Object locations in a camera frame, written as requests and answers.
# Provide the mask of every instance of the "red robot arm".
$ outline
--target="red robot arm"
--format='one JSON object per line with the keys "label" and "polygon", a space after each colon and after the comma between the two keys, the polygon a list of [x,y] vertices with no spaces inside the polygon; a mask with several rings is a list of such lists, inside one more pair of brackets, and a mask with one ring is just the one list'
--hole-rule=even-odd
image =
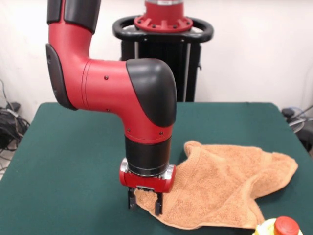
{"label": "red robot arm", "polygon": [[[89,47],[100,3],[101,0],[48,0],[46,54],[54,94],[69,109],[119,115],[126,140],[127,170],[123,174],[160,176],[168,169],[176,118],[174,76],[166,63],[156,59],[91,59]],[[134,179],[128,176],[121,178],[122,184],[137,186],[127,181]]]}

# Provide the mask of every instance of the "green tabletop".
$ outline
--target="green tabletop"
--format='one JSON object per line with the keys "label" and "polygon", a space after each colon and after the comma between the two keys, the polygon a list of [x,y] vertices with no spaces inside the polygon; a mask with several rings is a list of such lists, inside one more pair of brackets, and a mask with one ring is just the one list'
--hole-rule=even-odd
{"label": "green tabletop", "polygon": [[[293,217],[313,234],[313,161],[269,103],[180,103],[170,162],[186,159],[183,144],[253,145],[286,153],[299,169],[284,189],[257,200],[265,218]],[[43,104],[0,182],[1,235],[251,235],[252,230],[161,224],[127,209],[119,182],[125,157],[116,115]]]}

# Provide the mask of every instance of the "towel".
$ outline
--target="towel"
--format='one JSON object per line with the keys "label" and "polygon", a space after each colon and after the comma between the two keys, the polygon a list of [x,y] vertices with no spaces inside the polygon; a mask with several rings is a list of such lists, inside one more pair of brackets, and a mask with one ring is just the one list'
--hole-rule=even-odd
{"label": "towel", "polygon": [[264,222],[255,199],[285,187],[298,168],[291,157],[258,147],[190,141],[184,150],[187,160],[177,166],[173,189],[163,196],[162,215],[155,215],[155,193],[135,191],[140,207],[160,222],[184,230],[255,229]]}

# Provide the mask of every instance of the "black handle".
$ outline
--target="black handle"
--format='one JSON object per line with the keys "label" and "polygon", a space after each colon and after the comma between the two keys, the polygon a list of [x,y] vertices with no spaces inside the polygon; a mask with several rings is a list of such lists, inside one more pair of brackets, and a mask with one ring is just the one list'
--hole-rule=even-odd
{"label": "black handle", "polygon": [[153,33],[144,32],[138,28],[127,28],[134,24],[136,16],[124,17],[113,24],[113,34],[115,37],[133,42],[186,42],[186,43],[204,43],[210,41],[214,34],[211,24],[206,21],[191,18],[193,27],[201,29],[203,32],[196,33],[192,30],[183,33]]}

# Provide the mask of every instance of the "bottle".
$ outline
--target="bottle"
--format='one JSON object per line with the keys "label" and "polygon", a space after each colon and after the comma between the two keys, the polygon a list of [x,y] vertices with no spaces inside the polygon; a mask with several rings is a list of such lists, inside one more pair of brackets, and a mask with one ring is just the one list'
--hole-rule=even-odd
{"label": "bottle", "polygon": [[303,235],[299,225],[293,219],[281,216],[277,219],[269,219],[258,225],[252,235]]}

